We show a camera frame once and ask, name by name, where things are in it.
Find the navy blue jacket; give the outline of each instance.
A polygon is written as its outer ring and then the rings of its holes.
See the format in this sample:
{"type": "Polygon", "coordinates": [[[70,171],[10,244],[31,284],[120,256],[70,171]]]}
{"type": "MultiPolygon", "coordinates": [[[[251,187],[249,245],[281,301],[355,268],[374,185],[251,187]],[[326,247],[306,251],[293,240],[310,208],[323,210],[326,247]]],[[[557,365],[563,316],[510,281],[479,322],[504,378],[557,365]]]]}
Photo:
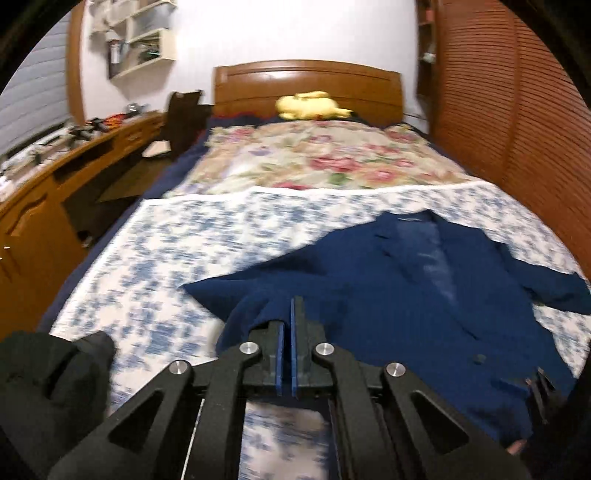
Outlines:
{"type": "Polygon", "coordinates": [[[577,274],[516,260],[481,230],[428,211],[383,213],[185,289],[226,322],[218,351],[261,323],[289,323],[290,301],[302,296],[329,342],[371,365],[403,363],[503,443],[531,433],[523,396],[506,381],[542,367],[563,393],[574,385],[532,301],[591,313],[577,274]]]}

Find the blue and white patterned sheet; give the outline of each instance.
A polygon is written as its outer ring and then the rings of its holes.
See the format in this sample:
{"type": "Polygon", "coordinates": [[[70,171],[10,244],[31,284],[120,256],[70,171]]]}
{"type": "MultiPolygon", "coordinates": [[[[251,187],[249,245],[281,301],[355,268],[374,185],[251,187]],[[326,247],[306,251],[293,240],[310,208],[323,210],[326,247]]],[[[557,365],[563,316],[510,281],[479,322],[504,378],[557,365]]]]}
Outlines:
{"type": "MultiPolygon", "coordinates": [[[[118,354],[112,374],[116,409],[175,359],[214,358],[222,322],[180,288],[243,269],[309,244],[328,232],[369,222],[383,210],[430,209],[483,229],[516,258],[564,272],[579,266],[533,213],[485,181],[380,190],[255,188],[228,195],[146,200],[88,270],[52,334],[75,339],[108,332],[118,354]]],[[[534,306],[558,351],[578,374],[591,317],[534,306]]],[[[327,426],[319,413],[250,402],[240,479],[326,477],[327,426]]]]}

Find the floral blanket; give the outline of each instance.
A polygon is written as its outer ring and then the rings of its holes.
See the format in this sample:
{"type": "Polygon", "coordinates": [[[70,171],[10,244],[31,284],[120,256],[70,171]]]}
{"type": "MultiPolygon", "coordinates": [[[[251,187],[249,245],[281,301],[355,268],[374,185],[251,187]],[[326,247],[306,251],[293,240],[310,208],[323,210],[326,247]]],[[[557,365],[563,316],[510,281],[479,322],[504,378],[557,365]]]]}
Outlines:
{"type": "Polygon", "coordinates": [[[473,180],[406,124],[386,130],[349,121],[213,128],[209,151],[168,196],[253,186],[377,189],[473,180]]]}
{"type": "MultiPolygon", "coordinates": [[[[145,200],[88,270],[52,334],[76,339],[102,329],[115,340],[112,407],[175,359],[211,360],[221,321],[181,285],[224,275],[369,222],[382,211],[430,209],[481,228],[521,260],[579,271],[558,238],[523,205],[482,180],[444,186],[339,191],[251,189],[227,195],[145,200]]],[[[577,374],[591,318],[534,306],[577,374]]],[[[320,414],[248,404],[240,479],[323,480],[328,428],[320,414]]]]}

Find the window blind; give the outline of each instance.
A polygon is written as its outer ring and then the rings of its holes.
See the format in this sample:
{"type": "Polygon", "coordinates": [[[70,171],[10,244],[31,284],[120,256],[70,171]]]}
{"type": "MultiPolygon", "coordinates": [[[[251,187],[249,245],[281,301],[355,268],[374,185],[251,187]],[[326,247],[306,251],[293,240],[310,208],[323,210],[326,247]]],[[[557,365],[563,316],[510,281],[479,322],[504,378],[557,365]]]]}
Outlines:
{"type": "Polygon", "coordinates": [[[69,117],[66,97],[68,13],[21,63],[0,95],[0,154],[69,117]]]}

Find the louvered wardrobe door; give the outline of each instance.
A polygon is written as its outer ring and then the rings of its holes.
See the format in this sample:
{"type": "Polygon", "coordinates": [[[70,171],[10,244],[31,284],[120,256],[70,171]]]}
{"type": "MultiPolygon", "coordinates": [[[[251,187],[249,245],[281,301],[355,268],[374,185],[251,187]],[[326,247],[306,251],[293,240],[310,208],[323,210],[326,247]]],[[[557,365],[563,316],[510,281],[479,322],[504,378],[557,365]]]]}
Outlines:
{"type": "Polygon", "coordinates": [[[501,187],[536,213],[591,275],[591,113],[544,43],[516,16],[519,98],[501,187]]]}
{"type": "Polygon", "coordinates": [[[433,137],[473,174],[497,183],[515,103],[512,13],[496,0],[439,5],[440,113],[433,137]]]}

